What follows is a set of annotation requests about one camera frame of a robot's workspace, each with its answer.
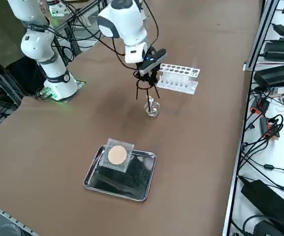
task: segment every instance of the black equipment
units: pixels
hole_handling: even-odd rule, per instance
[[[257,71],[254,80],[265,89],[284,87],[284,65]]]
[[[244,183],[241,193],[256,207],[264,216],[274,218],[270,220],[274,226],[284,235],[284,199],[270,189],[260,180],[249,182],[243,177]]]

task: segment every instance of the brown tabletop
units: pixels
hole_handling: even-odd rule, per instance
[[[260,3],[149,5],[160,30],[155,47],[169,53],[165,62],[201,69],[195,95],[160,89],[160,115],[149,119],[144,94],[135,100],[132,71],[98,44],[69,65],[76,79],[87,81],[71,102],[25,98],[0,125],[0,208],[41,236],[222,232],[248,91],[242,66]],[[153,38],[151,19],[147,30]],[[108,138],[157,155],[145,202],[83,187],[95,152]]]

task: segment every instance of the stainless steel tray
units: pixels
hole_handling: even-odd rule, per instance
[[[127,171],[115,171],[99,165],[106,145],[99,148],[84,179],[84,187],[100,193],[134,201],[146,200],[157,157],[154,153],[133,150]]]

